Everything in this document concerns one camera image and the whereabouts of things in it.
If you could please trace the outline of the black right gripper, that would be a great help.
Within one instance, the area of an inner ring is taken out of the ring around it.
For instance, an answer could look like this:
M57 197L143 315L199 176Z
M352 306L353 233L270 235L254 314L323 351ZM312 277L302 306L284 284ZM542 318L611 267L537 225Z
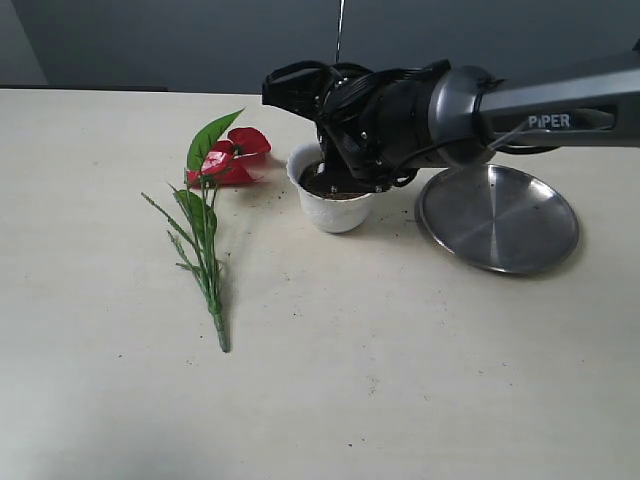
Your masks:
M314 120L329 79L329 66L318 61L276 69L263 80L262 104ZM331 91L317 117L324 136L319 189L383 193L414 180L434 149L428 111L439 79L440 64L434 62L369 72Z

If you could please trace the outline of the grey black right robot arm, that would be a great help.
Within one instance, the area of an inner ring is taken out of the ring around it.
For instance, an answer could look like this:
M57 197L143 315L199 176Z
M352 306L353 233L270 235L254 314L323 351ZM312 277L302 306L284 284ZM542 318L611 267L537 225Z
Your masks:
M500 79L446 60L373 71L301 61L270 73L262 101L315 124L323 194L381 193L426 168L485 164L496 153L637 147L639 54Z

